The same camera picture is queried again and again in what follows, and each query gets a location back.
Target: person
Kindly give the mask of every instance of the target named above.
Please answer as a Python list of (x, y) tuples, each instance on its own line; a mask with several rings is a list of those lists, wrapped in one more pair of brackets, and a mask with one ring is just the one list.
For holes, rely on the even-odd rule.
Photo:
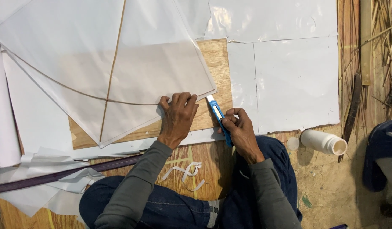
[(277, 139), (255, 137), (242, 108), (228, 110), (222, 119), (236, 147), (232, 186), (224, 200), (195, 200), (154, 184), (189, 133), (196, 99), (189, 92), (176, 93), (169, 105), (169, 98), (161, 97), (165, 117), (157, 140), (125, 177), (98, 180), (83, 194), (79, 211), (89, 228), (301, 228), (289, 155)]

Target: man's right hand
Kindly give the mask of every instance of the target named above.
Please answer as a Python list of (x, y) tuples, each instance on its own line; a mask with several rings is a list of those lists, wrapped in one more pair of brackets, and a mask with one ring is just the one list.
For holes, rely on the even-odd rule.
[(237, 152), (248, 164), (256, 164), (265, 160), (256, 143), (252, 122), (243, 108), (231, 108), (222, 119), (223, 126), (231, 132), (231, 140)]

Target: sleeve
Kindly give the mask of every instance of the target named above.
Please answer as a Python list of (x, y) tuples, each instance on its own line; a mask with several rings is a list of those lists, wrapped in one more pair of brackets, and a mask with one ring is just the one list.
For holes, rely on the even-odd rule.
[(249, 165), (262, 228), (301, 229), (300, 222), (280, 188), (271, 159)]
[(97, 218), (97, 229), (128, 229), (137, 226), (158, 174), (172, 149), (155, 141), (117, 187)]

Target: floor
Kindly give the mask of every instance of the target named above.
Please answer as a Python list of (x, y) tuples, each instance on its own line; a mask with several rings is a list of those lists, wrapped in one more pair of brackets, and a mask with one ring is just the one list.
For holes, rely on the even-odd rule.
[[(352, 76), (358, 69), (356, 40), (359, 31), (359, 0), (338, 0), (337, 8), (341, 68), (340, 116), (346, 117)], [(328, 229), (341, 224), (347, 224), (350, 229), (392, 229), (392, 220), (379, 213), (379, 205), (386, 199), (386, 193), (371, 193), (361, 183), (367, 135), (376, 124), (385, 120), (384, 106), (371, 97), (383, 97), (386, 93), (379, 70), (381, 66), (374, 68), (371, 86), (364, 90), (366, 92), (363, 93), (361, 104), (367, 109), (359, 112), (348, 143), (348, 152), (341, 163), (337, 163), (336, 156), (325, 155), (303, 146), (294, 151), (288, 150), (298, 181), (298, 207), (303, 213), (304, 229)], [(342, 125), (316, 129), (341, 136)], [(299, 131), (294, 131), (269, 136), (286, 144), (290, 137), (299, 135)], [(179, 147), (168, 159), (156, 184), (202, 200), (223, 198), (230, 184), (232, 152), (223, 141)], [(104, 160), (110, 159), (92, 160), (91, 163)], [(202, 168), (196, 176), (188, 177), (185, 184), (180, 181), (183, 173), (176, 170), (166, 180), (161, 179), (169, 168), (186, 168), (192, 161), (202, 162)], [(117, 169), (105, 174), (125, 175), (129, 169), (130, 167)], [(198, 191), (189, 191), (202, 179), (206, 183)], [(4, 200), (0, 200), (0, 209), (2, 228), (6, 229), (84, 229), (76, 216), (56, 215), (47, 209), (41, 209), (32, 218)]]

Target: plywood board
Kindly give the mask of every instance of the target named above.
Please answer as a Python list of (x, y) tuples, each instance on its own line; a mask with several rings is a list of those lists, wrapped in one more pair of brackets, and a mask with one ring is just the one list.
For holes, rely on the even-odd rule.
[[(223, 111), (233, 107), (226, 42), (226, 39), (214, 39), (198, 42), (203, 57), (218, 88), (218, 93), (213, 95), (214, 99), (219, 103), (220, 108)], [(190, 131), (203, 130), (218, 126), (219, 124), (217, 120), (212, 118), (207, 101), (202, 99), (198, 102), (198, 104), (200, 107), (193, 120), (193, 125), (190, 128)], [(161, 120), (157, 121), (128, 134), (114, 143), (157, 137), (161, 131), (161, 123)], [(97, 146), (88, 134), (70, 117), (69, 125), (73, 149)]]

